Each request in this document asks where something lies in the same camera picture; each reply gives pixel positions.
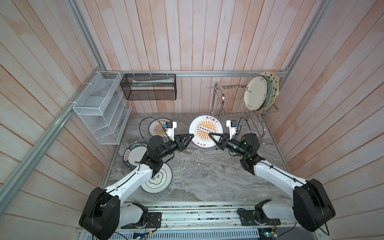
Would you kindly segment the white plate green clover outline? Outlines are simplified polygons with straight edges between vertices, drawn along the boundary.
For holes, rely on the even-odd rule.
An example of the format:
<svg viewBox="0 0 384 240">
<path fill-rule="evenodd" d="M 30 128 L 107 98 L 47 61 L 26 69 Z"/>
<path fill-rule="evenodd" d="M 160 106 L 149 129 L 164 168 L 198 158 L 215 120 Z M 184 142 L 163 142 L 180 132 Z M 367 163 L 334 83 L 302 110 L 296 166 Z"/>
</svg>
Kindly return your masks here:
<svg viewBox="0 0 384 240">
<path fill-rule="evenodd" d="M 160 171 L 149 181 L 141 185 L 141 188 L 150 194 L 164 191 L 171 183 L 173 172 L 168 164 L 163 164 Z"/>
</svg>

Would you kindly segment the cream plate with red berries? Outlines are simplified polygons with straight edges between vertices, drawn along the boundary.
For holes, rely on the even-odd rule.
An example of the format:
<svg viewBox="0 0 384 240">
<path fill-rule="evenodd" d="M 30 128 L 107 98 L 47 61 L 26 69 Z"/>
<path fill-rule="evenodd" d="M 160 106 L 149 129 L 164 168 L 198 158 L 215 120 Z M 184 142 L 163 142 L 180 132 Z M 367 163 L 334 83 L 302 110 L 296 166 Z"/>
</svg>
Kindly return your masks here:
<svg viewBox="0 0 384 240">
<path fill-rule="evenodd" d="M 256 76 L 250 80 L 244 93 L 244 104 L 249 111 L 258 110 L 264 103 L 268 93 L 268 82 L 264 76 Z"/>
</svg>

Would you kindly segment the mint green flower plate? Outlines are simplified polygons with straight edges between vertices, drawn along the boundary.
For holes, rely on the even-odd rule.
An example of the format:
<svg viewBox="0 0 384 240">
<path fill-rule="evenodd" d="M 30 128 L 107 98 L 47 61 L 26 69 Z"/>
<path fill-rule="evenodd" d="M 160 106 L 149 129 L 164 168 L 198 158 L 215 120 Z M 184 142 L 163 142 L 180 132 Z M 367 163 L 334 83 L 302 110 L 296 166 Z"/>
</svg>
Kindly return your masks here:
<svg viewBox="0 0 384 240">
<path fill-rule="evenodd" d="M 269 76 L 267 76 L 266 74 L 262 75 L 266 81 L 267 81 L 267 95 L 266 95 L 266 98 L 265 98 L 265 101 L 262 105 L 262 110 L 267 110 L 271 103 L 272 103 L 272 90 L 273 90 L 273 86 L 272 86 L 272 82 L 269 78 Z"/>
</svg>

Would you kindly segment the white star patterned plate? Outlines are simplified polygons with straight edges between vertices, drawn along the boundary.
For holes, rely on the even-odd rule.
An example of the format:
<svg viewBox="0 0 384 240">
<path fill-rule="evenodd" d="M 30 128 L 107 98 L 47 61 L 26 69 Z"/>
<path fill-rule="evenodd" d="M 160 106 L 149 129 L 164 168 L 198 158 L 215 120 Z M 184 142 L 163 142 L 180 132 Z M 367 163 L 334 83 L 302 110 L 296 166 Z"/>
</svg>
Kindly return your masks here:
<svg viewBox="0 0 384 240">
<path fill-rule="evenodd" d="M 277 75 L 274 72 L 266 71 L 266 72 L 263 72 L 261 74 L 261 76 L 264 75 L 264 74 L 269 76 L 269 78 L 270 78 L 270 80 L 272 82 L 272 86 L 273 86 L 273 90 L 272 90 L 272 103 L 270 105 L 270 107 L 271 107 L 274 104 L 274 102 L 275 102 L 275 100 L 276 100 L 276 98 L 278 96 L 278 93 L 279 93 L 279 79 L 278 79 Z"/>
</svg>

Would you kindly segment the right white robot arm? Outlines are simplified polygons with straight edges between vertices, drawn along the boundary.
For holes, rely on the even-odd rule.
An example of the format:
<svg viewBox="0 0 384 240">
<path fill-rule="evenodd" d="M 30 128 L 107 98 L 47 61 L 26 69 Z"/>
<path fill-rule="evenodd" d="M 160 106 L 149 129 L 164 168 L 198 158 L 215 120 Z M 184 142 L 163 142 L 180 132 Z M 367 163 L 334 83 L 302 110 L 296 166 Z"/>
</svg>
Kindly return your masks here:
<svg viewBox="0 0 384 240">
<path fill-rule="evenodd" d="M 266 225 L 274 219 L 288 220 L 315 232 L 335 217 L 336 211 L 322 183 L 296 177 L 259 156 L 260 144 L 255 134 L 246 134 L 242 141 L 230 137 L 228 133 L 210 133 L 209 137 L 219 149 L 228 149 L 241 156 L 240 163 L 246 171 L 269 181 L 292 198 L 292 206 L 272 204 L 269 199 L 255 205 L 254 219 L 257 224 Z"/>
</svg>

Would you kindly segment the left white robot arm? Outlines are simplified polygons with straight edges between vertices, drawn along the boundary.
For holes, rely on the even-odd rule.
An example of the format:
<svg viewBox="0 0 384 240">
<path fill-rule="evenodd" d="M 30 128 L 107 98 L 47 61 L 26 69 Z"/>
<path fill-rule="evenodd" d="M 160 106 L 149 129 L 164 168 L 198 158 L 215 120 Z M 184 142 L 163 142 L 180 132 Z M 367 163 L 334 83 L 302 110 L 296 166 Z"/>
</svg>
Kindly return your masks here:
<svg viewBox="0 0 384 240">
<path fill-rule="evenodd" d="M 145 227 L 148 208 L 139 203 L 131 203 L 126 207 L 122 204 L 161 170 L 164 157 L 185 150 L 193 137 L 193 134 L 175 135 L 173 140 L 166 143 L 160 136 L 151 137 L 146 153 L 132 172 L 115 184 L 105 189 L 96 187 L 90 193 L 79 225 L 99 240 L 109 239 L 118 228 L 127 225 Z"/>
</svg>

